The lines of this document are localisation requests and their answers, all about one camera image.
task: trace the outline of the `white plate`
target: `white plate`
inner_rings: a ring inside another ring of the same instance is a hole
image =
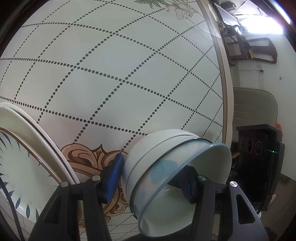
[[[18,134],[35,150],[38,150],[38,153],[56,171],[62,181],[68,181],[70,184],[80,183],[72,167],[69,165],[54,142],[22,109],[13,104],[0,103],[0,127]],[[83,203],[81,201],[78,202],[78,214],[79,220],[81,220],[83,218]]]
[[[67,169],[49,144],[18,113],[9,107],[0,106],[0,127],[15,133],[27,142],[44,160],[46,160],[62,181],[75,184]]]
[[[19,115],[21,115],[29,124],[31,124],[32,127],[35,128],[35,130],[37,130],[39,132],[39,134],[41,135],[41,137],[43,137],[43,139],[49,144],[49,146],[55,151],[56,155],[59,157],[59,159],[61,160],[61,163],[66,167],[67,171],[69,172],[69,174],[71,175],[73,181],[75,183],[80,183],[80,181],[77,178],[77,175],[75,174],[75,172],[73,171],[73,168],[70,166],[70,164],[68,163],[68,161],[66,160],[66,158],[64,157],[64,155],[61,153],[61,151],[58,149],[58,147],[56,146],[56,144],[52,141],[52,139],[50,139],[50,137],[45,133],[45,131],[36,123],[36,121],[34,121],[34,119],[32,117],[30,117],[25,111],[23,111],[21,108],[19,108],[18,106],[11,104],[11,103],[0,103],[0,106],[6,106],[9,107],[10,109],[14,110],[15,112],[17,112]]]
[[[15,209],[35,223],[61,180],[32,147],[3,128],[0,163],[0,175]]]

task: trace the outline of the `black cable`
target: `black cable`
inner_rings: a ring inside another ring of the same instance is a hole
[[[245,4],[245,2],[246,1],[244,1],[233,13],[232,13],[232,15],[242,6],[242,5],[244,5]]]
[[[252,70],[260,71],[260,69],[250,69],[250,70],[241,70],[241,69],[239,69],[239,71],[252,71]]]
[[[22,233],[22,228],[20,227],[20,221],[18,220],[18,217],[17,217],[17,212],[15,210],[15,206],[14,206],[14,204],[13,204],[13,202],[11,200],[11,197],[10,197],[10,195],[9,195],[9,193],[8,193],[6,187],[5,187],[5,185],[4,185],[4,183],[3,183],[2,179],[1,179],[1,176],[0,176],[0,188],[2,188],[2,190],[4,191],[5,196],[6,196],[7,200],[8,200],[8,202],[9,202],[9,205],[10,205],[10,208],[11,208],[11,211],[12,211],[12,215],[13,215],[13,218],[15,220],[15,225],[17,226],[17,231],[18,231],[18,234],[20,236],[20,240],[25,241],[24,235]]]

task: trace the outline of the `chair backrest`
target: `chair backrest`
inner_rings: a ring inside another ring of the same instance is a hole
[[[261,41],[267,41],[268,45],[267,46],[261,46],[261,45],[255,45],[255,44],[253,45],[253,43],[261,42]],[[268,59],[253,57],[253,60],[261,61],[261,62],[267,62],[267,63],[270,63],[270,64],[276,64],[277,51],[276,51],[276,47],[274,46],[274,44],[272,43],[270,38],[249,39],[248,43],[249,43],[251,49],[253,50],[254,54],[258,53],[258,54],[263,54],[263,55],[269,55],[273,59],[271,61],[271,60],[268,60]]]
[[[238,126],[269,124],[275,126],[277,103],[268,91],[234,87],[234,113],[232,121],[232,141],[238,142]]]

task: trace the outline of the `dotted line pattern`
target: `dotted line pattern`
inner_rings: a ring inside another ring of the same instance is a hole
[[[131,24],[133,24],[133,23],[135,23],[135,22],[137,22],[137,21],[139,21],[140,19],[143,19],[143,18],[145,18],[145,17],[147,17],[148,15],[145,15],[145,16],[142,16],[142,17],[139,17],[139,18],[137,18],[136,20],[134,20],[134,21],[132,21],[131,23],[129,23],[129,24],[126,24],[124,27],[121,27],[120,29],[118,29],[117,31],[115,31],[115,32],[111,32],[111,31],[108,31],[108,30],[105,30],[105,29],[98,29],[99,31],[102,31],[102,32],[106,32],[106,33],[111,33],[108,37],[106,37],[103,41],[101,41],[100,43],[98,43],[96,46],[94,46],[94,48],[92,48],[92,50],[91,51],[89,51],[81,60],[79,60],[79,62],[76,64],[76,65],[79,65],[84,59],[86,59],[86,57],[88,57],[89,56],[89,54],[91,54],[98,46],[100,46],[101,44],[103,44],[105,41],[107,41],[107,39],[109,39],[110,37],[112,37],[112,36],[114,36],[114,35],[119,35],[118,34],[118,32],[119,31],[121,31],[122,29],[124,29],[124,28],[126,28],[126,27],[128,27],[128,26],[130,26]],[[71,69],[71,71],[70,72],[68,72],[68,74],[65,76],[65,78],[63,78],[63,81],[65,81],[65,79],[69,76],[69,74],[71,74],[71,72],[72,71],[74,71],[74,69]],[[62,84],[62,82],[60,82],[60,85],[58,85],[57,86],[57,88],[56,88],[56,90],[55,90],[55,92],[53,92],[53,95],[52,95],[52,97],[55,95],[55,93],[57,92],[57,89],[59,89],[60,88],[60,86],[61,86],[61,84]],[[120,86],[122,85],[122,83],[120,83],[120,85],[118,85],[117,87],[116,87],[116,89],[119,89],[120,88]],[[49,99],[49,101],[46,103],[46,105],[45,105],[45,107],[44,108],[47,108],[47,105],[49,105],[49,102],[51,101],[51,99],[52,99],[52,97],[50,97],[50,99]],[[95,113],[92,115],[93,117],[95,116],[95,114],[97,114],[97,111],[98,110],[100,110],[100,107],[99,108],[97,108],[97,110],[95,111]]]
[[[68,25],[68,27],[66,27],[62,32],[60,32],[59,33],[59,35],[57,35],[51,42],[50,42],[50,44],[48,44],[48,46],[47,47],[45,47],[45,49],[39,54],[39,56],[37,57],[37,58],[40,58],[41,57],[41,55],[48,49],[48,47],[60,36],[60,35],[62,35],[68,28],[70,27],[70,25]],[[18,91],[17,91],[17,93],[15,94],[15,99],[17,98],[17,95],[18,95],[18,93],[19,93],[19,91],[20,91],[20,88],[22,87],[22,85],[23,85],[23,83],[25,82],[25,80],[26,80],[26,77],[28,76],[28,74],[30,73],[30,71],[32,70],[32,68],[34,67],[34,65],[36,64],[36,62],[33,62],[33,65],[29,68],[29,70],[28,70],[28,72],[27,72],[27,74],[25,75],[25,77],[23,78],[23,81],[22,81],[22,83],[20,84],[20,87],[18,88]]]
[[[165,23],[163,23],[163,22],[157,20],[157,19],[154,18],[154,17],[151,17],[151,16],[149,16],[149,17],[152,18],[153,20],[155,20],[155,21],[161,23],[162,25],[166,26],[167,28],[169,28],[170,30],[174,31],[175,33],[179,34],[175,29],[171,28],[170,26],[166,25]]]
[[[138,230],[137,231],[129,231],[129,232],[123,232],[123,233],[110,233],[110,234],[128,234],[128,233],[133,233],[133,232],[139,232]]]
[[[58,7],[55,11],[53,11],[50,15],[48,15],[42,22],[44,22],[47,18],[49,18],[49,16],[51,16],[54,12],[56,12],[58,9],[60,9],[61,7],[63,7],[64,5],[66,5],[68,2],[66,2],[66,3],[64,3],[63,5],[61,5],[60,7]],[[26,42],[26,40],[31,36],[31,34],[37,29],[39,27],[39,25],[36,27],[36,28],[34,28],[33,29],[33,31],[26,37],[26,39],[23,41],[23,43],[21,44],[21,46],[19,46],[19,48],[18,48],[18,50],[15,52],[15,54],[14,54],[14,56],[13,57],[15,57],[15,55],[18,53],[18,51],[20,50],[20,48],[23,46],[23,44]],[[1,81],[0,81],[0,86],[1,86],[1,84],[2,84],[2,80],[3,80],[3,78],[4,78],[4,76],[5,76],[5,74],[7,73],[7,70],[8,70],[8,68],[9,68],[9,66],[10,66],[10,64],[11,64],[11,62],[8,64],[8,66],[7,66],[7,68],[6,68],[6,70],[5,70],[5,72],[4,72],[4,75],[2,76],[2,78],[1,78]]]
[[[79,236],[81,236],[82,234],[84,234],[86,232],[86,230],[84,230]],[[81,237],[80,237],[81,238]]]
[[[223,105],[223,102],[222,102],[222,104],[220,105],[220,107],[219,107],[218,111],[216,112],[216,114],[215,114],[215,116],[214,116],[213,120],[215,120],[215,118],[216,118],[216,116],[217,116],[217,114],[218,114],[219,110],[221,109],[222,105]],[[211,123],[209,124],[209,126],[207,127],[207,129],[205,130],[205,132],[203,133],[203,135],[202,135],[201,137],[203,137],[203,136],[205,135],[205,133],[206,133],[206,132],[207,132],[207,130],[210,128],[210,125],[211,125],[212,123],[213,123],[213,121],[211,121]]]
[[[190,40],[188,40],[187,38],[185,38],[183,35],[182,35],[182,37],[183,37],[184,39],[186,39],[189,43],[191,43],[194,47],[196,47],[196,48],[197,48],[202,54],[204,54],[204,52],[201,51],[197,46],[195,46],[195,44],[193,44]],[[212,62],[212,64],[213,64],[218,70],[220,70],[219,67],[218,67],[218,66],[217,66],[217,65],[216,65],[216,64],[215,64],[215,63],[214,63],[214,62],[213,62],[213,61],[212,61],[207,55],[206,55],[206,57],[208,58],[209,61]]]
[[[31,23],[31,24],[23,25],[23,26],[21,26],[21,28],[35,26],[35,25],[43,25],[43,24],[65,24],[65,25],[69,25],[71,23],[62,23],[62,22]]]
[[[189,30],[193,29],[194,27],[196,27],[196,26],[199,25],[200,23],[197,23],[197,24],[193,25],[192,27],[190,27],[189,29],[186,29],[186,30],[183,31],[182,33],[178,34],[176,37],[172,38],[170,41],[168,41],[168,42],[165,43],[163,46],[161,46],[161,48],[159,48],[158,51],[160,51],[161,49],[163,49],[165,46],[168,46],[168,45],[169,45],[171,42],[173,42],[175,39],[177,39],[177,38],[180,37],[180,36],[183,36],[182,34],[184,34],[184,33],[188,32]]]
[[[137,231],[133,231],[134,229],[136,229],[138,226],[136,226],[135,228],[133,228],[132,230],[130,230],[129,232],[125,233],[124,235],[122,235],[121,237],[119,237],[118,239],[116,240],[119,240],[120,238],[122,238],[123,236],[127,235],[128,233],[133,233],[133,232],[139,232],[138,230]]]
[[[203,31],[199,26],[197,26],[212,42],[213,42],[213,40],[212,40],[212,38],[211,37],[209,37],[206,33],[205,33],[205,31]]]
[[[3,58],[3,59],[0,59],[1,60],[12,60],[12,61],[17,61],[17,60],[20,60],[20,61],[36,61],[36,62],[43,62],[43,63],[49,63],[49,64],[57,64],[57,65],[63,65],[63,66],[66,66],[66,67],[73,67],[73,65],[71,64],[66,64],[66,63],[63,63],[63,62],[57,62],[57,61],[53,61],[53,60],[45,60],[45,59],[36,59],[36,58]]]
[[[119,225],[121,225],[122,223],[124,223],[126,220],[128,220],[130,217],[132,217],[133,215],[130,215],[127,219],[125,219],[124,221],[122,221],[120,224],[118,224],[118,225],[116,225],[116,227],[114,227],[113,229],[111,229],[110,231],[109,231],[109,233],[110,232],[112,232],[114,229],[116,229]]]
[[[160,10],[157,10],[157,11],[154,11],[154,12],[152,12],[152,13],[146,14],[146,15],[144,15],[144,16],[141,17],[141,18],[144,18],[144,17],[147,17],[147,16],[151,17],[151,16],[150,16],[151,14],[156,13],[156,12],[159,12],[159,11],[161,11],[161,9],[160,9]],[[168,25],[162,23],[161,21],[159,21],[159,20],[157,20],[157,19],[155,19],[155,18],[153,18],[153,17],[151,17],[151,18],[154,19],[154,20],[156,20],[157,22],[159,22],[159,23],[165,25],[167,28],[171,29],[172,31],[175,31],[176,33],[178,33],[176,30],[172,29],[171,27],[169,27]],[[136,67],[136,69],[134,69],[134,70],[133,70],[133,71],[132,71],[127,77],[125,77],[125,80],[122,81],[123,83],[130,84],[130,85],[133,85],[133,86],[137,86],[138,88],[141,88],[141,89],[146,90],[145,87],[140,86],[140,85],[137,85],[137,84],[132,83],[132,82],[129,82],[129,81],[126,81],[126,80],[128,80],[128,78],[131,77],[131,75],[134,74],[134,72],[135,72],[137,69],[139,69],[142,65],[144,65],[145,62],[147,62],[149,59],[151,59],[156,53],[161,54],[161,55],[164,56],[165,58],[167,58],[167,59],[171,60],[172,62],[174,62],[175,64],[177,64],[178,66],[184,68],[184,66],[180,65],[179,63],[177,63],[177,62],[174,61],[173,59],[171,59],[171,58],[167,57],[166,55],[162,54],[162,53],[159,52],[158,50],[152,49],[151,47],[149,47],[149,46],[147,46],[147,45],[145,45],[145,44],[142,44],[142,43],[140,43],[140,42],[138,42],[138,41],[136,41],[136,40],[134,40],[134,39],[130,39],[129,37],[119,35],[119,34],[116,33],[116,32],[113,33],[113,34],[116,34],[117,36],[120,36],[120,37],[122,37],[122,38],[126,38],[127,40],[134,41],[134,42],[136,42],[137,44],[143,45],[143,47],[146,47],[146,48],[149,48],[149,49],[152,50],[152,51],[155,51],[155,52],[154,52],[153,54],[151,54],[148,58],[146,58],[146,59],[145,59],[145,60],[144,60],[144,61],[143,61],[138,67]],[[160,97],[163,96],[162,94],[157,93],[157,92],[155,92],[155,91],[153,91],[153,90],[150,90],[150,89],[147,89],[147,91],[148,91],[148,92],[151,92],[151,93],[154,93],[154,94],[156,94],[156,95],[159,95]],[[106,102],[103,101],[103,103],[100,105],[100,107],[95,111],[95,113],[94,113],[94,114],[92,115],[92,117],[90,118],[91,120],[93,119],[93,117],[95,117],[95,115],[98,113],[98,111],[100,110],[100,108],[103,107],[103,105],[104,105],[105,103],[106,103]],[[141,132],[137,133],[137,132],[136,132],[136,133],[131,137],[131,139],[126,143],[126,145],[122,148],[122,150],[124,150],[124,149],[129,145],[129,143],[133,140],[133,138],[134,138],[137,134],[139,134],[139,135],[145,135],[144,133],[141,133]],[[74,142],[77,142],[78,139],[79,139],[79,135],[76,136],[76,139],[74,140]]]
[[[187,70],[187,73],[184,75],[184,77],[179,81],[179,83],[177,83],[177,85],[171,90],[171,92],[167,95],[168,97],[178,88],[178,86],[181,84],[181,82],[183,82],[183,80],[185,80],[186,76],[188,76],[189,73],[191,73],[191,71],[196,67],[196,65],[201,61],[201,59],[205,56],[205,54],[203,54],[203,56],[200,57],[200,59],[195,63],[194,66],[192,66],[192,68],[190,70]]]
[[[151,14],[153,14],[153,13],[160,12],[160,11],[164,10],[164,8],[161,8],[161,9],[159,9],[159,10],[157,10],[157,11],[154,11],[153,13],[146,14],[146,13],[142,13],[142,12],[140,12],[140,11],[138,11],[138,10],[135,10],[135,9],[133,9],[133,8],[131,8],[131,7],[124,6],[124,5],[122,5],[122,4],[117,4],[117,3],[111,3],[111,4],[114,4],[114,5],[117,5],[117,6],[120,6],[120,7],[124,7],[124,8],[130,9],[130,10],[133,10],[133,11],[135,11],[135,12],[139,12],[139,13],[144,14],[144,15],[151,15]]]
[[[191,116],[189,117],[189,119],[186,121],[186,123],[183,125],[183,127],[181,128],[181,130],[183,130],[183,128],[187,125],[187,123],[190,121],[190,119],[192,118],[192,116],[197,113],[199,115],[201,115],[202,117],[207,118],[210,121],[213,121],[215,124],[223,127],[221,124],[219,124],[218,122],[210,119],[209,117],[205,116],[204,114],[200,113],[197,111],[197,109],[200,107],[200,105],[202,104],[202,102],[204,101],[204,99],[206,98],[206,96],[208,95],[210,89],[213,87],[213,85],[215,84],[215,82],[217,81],[218,77],[220,76],[220,73],[218,74],[218,76],[216,77],[215,81],[213,82],[213,84],[211,86],[209,86],[207,83],[205,83],[203,80],[201,80],[200,78],[198,78],[200,81],[202,81],[209,89],[207,91],[207,93],[205,94],[205,96],[203,97],[203,99],[201,100],[201,102],[199,103],[199,105],[196,107],[196,109],[193,111],[193,113],[191,114]]]
[[[105,3],[105,4],[102,4],[102,5],[100,5],[100,6],[98,6],[98,7],[96,7],[96,8],[94,8],[93,10],[91,10],[90,12],[88,12],[88,13],[86,13],[85,15],[83,15],[82,17],[80,17],[79,19],[77,19],[76,21],[74,21],[73,22],[73,25],[74,24],[76,24],[76,22],[78,22],[80,19],[82,19],[83,17],[85,17],[85,16],[87,16],[88,14],[91,14],[92,12],[94,12],[95,10],[97,10],[97,9],[99,9],[99,8],[101,8],[101,7],[103,7],[103,6],[105,6],[105,5],[107,5],[109,2],[107,2],[107,3]],[[93,49],[92,49],[92,51],[94,51],[95,50],[95,48],[97,48],[98,46],[100,46],[101,45],[101,43],[98,43]],[[52,100],[52,98],[53,98],[53,96],[56,94],[56,92],[58,91],[58,89],[61,87],[61,85],[63,84],[63,82],[69,77],[69,75],[74,71],[74,68],[75,68],[76,66],[73,66],[73,69],[71,69],[70,70],[70,72],[68,72],[66,75],[65,75],[65,77],[63,78],[63,80],[60,82],[60,84],[56,87],[56,89],[55,89],[55,91],[52,93],[52,95],[50,96],[50,98],[48,99],[48,102],[46,103],[46,105],[44,106],[44,108],[46,109],[47,108],[47,106],[49,105],[49,102]],[[38,121],[37,121],[37,123],[39,123],[39,121],[40,121],[40,119],[42,118],[42,115],[43,114],[41,114],[40,115],[40,118],[38,118]]]
[[[22,106],[25,106],[25,107],[28,107],[28,108],[35,109],[35,110],[40,110],[40,111],[42,111],[42,114],[43,114],[43,112],[46,112],[46,113],[49,113],[49,114],[58,115],[58,116],[61,116],[61,117],[72,119],[72,120],[76,120],[76,121],[80,121],[80,122],[84,122],[84,123],[87,122],[88,124],[98,125],[98,126],[102,126],[102,127],[106,127],[106,128],[110,128],[110,129],[114,129],[114,130],[118,130],[118,131],[124,131],[124,132],[132,133],[132,134],[134,134],[134,133],[137,132],[137,131],[132,131],[132,130],[129,130],[129,129],[125,129],[125,128],[121,128],[121,127],[116,127],[116,126],[111,126],[111,125],[107,125],[107,124],[103,124],[103,123],[98,123],[98,122],[94,122],[94,121],[91,122],[89,120],[85,120],[85,119],[82,119],[82,118],[77,118],[77,117],[74,117],[74,116],[71,116],[71,115],[62,114],[60,112],[56,112],[56,111],[52,111],[52,110],[48,110],[48,109],[44,109],[44,108],[42,109],[42,107],[37,107],[37,106],[34,106],[34,105],[29,105],[27,103],[24,103],[24,102],[21,102],[21,101],[12,100],[12,99],[9,99],[9,98],[3,97],[3,96],[0,96],[0,99],[3,99],[5,101],[10,101],[12,103],[16,103],[16,104],[19,104],[19,105],[22,105]]]
[[[137,223],[126,223],[121,225],[130,225],[130,224],[137,224]],[[107,226],[117,226],[117,224],[107,224]]]
[[[167,46],[167,44],[165,44],[164,46],[162,46],[162,47],[160,47],[159,49],[158,49],[158,51],[160,50],[160,49],[163,49],[165,46]],[[187,74],[182,78],[182,80],[180,80],[179,81],[179,83],[172,89],[172,91],[170,92],[170,94],[172,94],[172,92],[180,85],[180,83],[185,79],[185,77],[188,75],[188,73],[190,72],[190,73],[192,73],[191,71],[193,70],[193,68],[200,62],[200,60],[210,51],[210,49],[213,47],[214,45],[212,45],[208,50],[207,50],[207,52],[206,53],[203,53],[203,56],[196,62],[196,64],[191,68],[191,70],[188,70],[187,68],[185,68],[184,66],[182,66],[182,65],[180,65],[179,63],[177,63],[176,61],[174,61],[173,59],[171,59],[171,58],[169,58],[169,57],[167,57],[166,55],[164,55],[164,54],[162,54],[161,52],[158,52],[159,54],[161,54],[162,56],[164,56],[165,58],[167,58],[167,59],[169,59],[169,60],[171,60],[173,63],[175,63],[175,64],[177,64],[178,66],[180,66],[180,67],[182,67],[183,69],[185,69],[186,71],[187,71]],[[190,110],[192,110],[193,111],[193,109],[192,108],[190,108],[190,107],[188,107],[188,106],[186,106],[186,105],[184,105],[184,104],[182,104],[182,103],[180,103],[180,102],[177,102],[177,101],[175,101],[175,100],[173,100],[173,99],[171,99],[171,98],[169,98],[169,96],[170,96],[170,94],[169,95],[167,95],[167,97],[165,97],[164,99],[163,99],[163,101],[159,104],[159,106],[157,106],[157,108],[155,109],[155,111],[154,112],[152,112],[152,114],[145,120],[145,123],[143,123],[142,124],[142,126],[138,129],[138,131],[140,131],[142,128],[143,128],[143,126],[151,119],[151,117],[155,114],[155,112],[157,112],[157,110],[159,109],[159,107],[161,107],[162,106],[162,104],[165,102],[165,100],[166,99],[169,99],[169,100],[171,100],[173,103],[176,103],[176,104],[178,104],[178,105],[181,105],[182,107],[185,107],[185,108],[187,108],[187,109],[190,109]],[[200,114],[200,115],[202,115],[203,117],[205,117],[205,118],[208,118],[208,117],[206,117],[205,115],[203,115],[203,114],[201,114],[201,113],[199,113],[199,112],[197,112],[198,114]],[[130,138],[130,140],[126,143],[126,145],[121,149],[122,151],[124,151],[124,149],[129,145],[129,143],[134,139],[134,137],[135,137],[136,135],[133,135],[131,138]]]
[[[214,144],[216,143],[216,141],[219,139],[221,133],[222,133],[223,129],[220,131],[220,134],[218,135],[217,139],[215,140]]]

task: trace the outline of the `white wall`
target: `white wall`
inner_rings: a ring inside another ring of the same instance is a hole
[[[296,180],[296,53],[284,35],[246,35],[247,39],[270,38],[277,50],[277,63],[239,61],[238,69],[264,70],[264,89],[275,97],[278,104],[277,122],[282,126],[285,144],[282,173]],[[239,71],[241,87],[259,88],[259,71]]]

